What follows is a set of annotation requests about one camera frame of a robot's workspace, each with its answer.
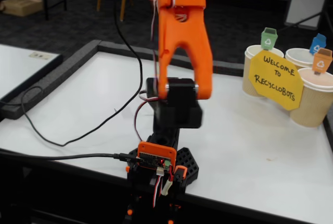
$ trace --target connector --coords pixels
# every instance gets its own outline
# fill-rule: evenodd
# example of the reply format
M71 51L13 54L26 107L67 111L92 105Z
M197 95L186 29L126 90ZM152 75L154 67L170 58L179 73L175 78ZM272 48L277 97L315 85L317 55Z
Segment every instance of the connector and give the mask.
M171 165L171 162L169 160L165 160L165 162L164 162L164 169L166 171L169 171L170 165Z
M118 159L118 160L121 160L122 162L128 162L128 163L137 163L137 162L143 161L143 159L141 159L139 157L124 154L124 153L114 154L114 159Z
M158 175L158 176L164 176L164 168L157 167L157 169L156 169L156 175Z

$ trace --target white tabletop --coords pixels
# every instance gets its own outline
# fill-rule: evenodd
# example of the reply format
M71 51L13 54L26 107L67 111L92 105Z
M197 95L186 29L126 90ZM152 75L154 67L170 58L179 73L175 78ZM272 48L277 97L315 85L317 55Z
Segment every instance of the white tabletop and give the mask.
M58 56L0 44L0 99Z
M144 79L152 75L143 60ZM193 77L193 71L169 67L169 76ZM242 78L213 78L200 129L182 129L179 149L190 148L199 177L186 193L313 223L333 223L333 155L323 126L304 128L268 99L253 99L241 89ZM47 98L29 111L38 130L65 143L99 125L132 96L139 85L136 59L97 53ZM127 153L139 140L133 116L140 99L104 127L65 148L41 140L28 121L0 122L0 148L33 155ZM142 138L152 133L153 111L138 116ZM114 159L63 161L126 178L126 164Z

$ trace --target recycling symbol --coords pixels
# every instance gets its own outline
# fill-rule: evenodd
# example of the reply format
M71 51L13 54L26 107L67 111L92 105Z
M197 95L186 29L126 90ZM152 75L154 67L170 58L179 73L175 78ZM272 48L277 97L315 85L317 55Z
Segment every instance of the recycling symbol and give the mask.
M266 44L266 45L270 45L271 43L272 43L272 41L271 41L270 38L266 39L266 41L265 41L265 44Z
M320 45L316 45L313 49L314 49L316 52L318 52L320 48L321 48Z
M317 66L320 67L320 68L324 68L325 63L323 61L319 61Z

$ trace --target circuit board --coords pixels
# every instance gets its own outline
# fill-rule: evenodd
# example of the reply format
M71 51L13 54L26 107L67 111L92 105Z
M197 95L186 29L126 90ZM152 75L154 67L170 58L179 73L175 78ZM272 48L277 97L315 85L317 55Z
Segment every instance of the circuit board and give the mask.
M139 157L143 159L143 161L140 162L140 166L145 168L157 169L158 167L162 167L163 169L169 170L171 164L171 160L167 157L142 152L139 154Z

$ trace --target yellow sign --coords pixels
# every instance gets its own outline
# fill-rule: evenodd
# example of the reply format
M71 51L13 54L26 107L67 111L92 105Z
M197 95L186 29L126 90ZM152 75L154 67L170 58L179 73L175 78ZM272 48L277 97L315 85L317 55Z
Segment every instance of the yellow sign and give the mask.
M249 80L256 91L286 110L300 106L303 80L295 65L270 51L261 51L251 59Z

